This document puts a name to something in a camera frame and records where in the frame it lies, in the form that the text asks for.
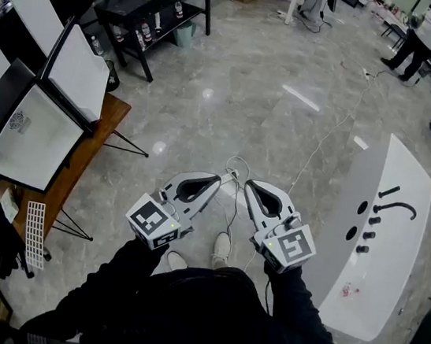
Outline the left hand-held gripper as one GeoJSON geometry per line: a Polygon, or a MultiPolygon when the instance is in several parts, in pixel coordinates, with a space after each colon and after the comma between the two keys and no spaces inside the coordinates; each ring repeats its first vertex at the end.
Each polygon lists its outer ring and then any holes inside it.
{"type": "Polygon", "coordinates": [[[179,173],[164,189],[142,195],[126,219],[148,249],[160,249],[193,231],[191,218],[205,209],[220,183],[221,177],[209,172],[179,173]]]}

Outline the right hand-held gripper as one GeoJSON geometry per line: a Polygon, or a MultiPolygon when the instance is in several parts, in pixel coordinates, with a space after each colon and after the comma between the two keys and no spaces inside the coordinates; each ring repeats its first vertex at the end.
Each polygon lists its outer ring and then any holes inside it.
{"type": "Polygon", "coordinates": [[[294,214],[288,194],[254,179],[245,183],[244,190],[247,210],[257,231],[252,242],[272,270],[280,274],[297,268],[317,253],[310,227],[302,224],[298,213],[294,214]],[[268,227],[269,216],[287,218],[268,227]]]}

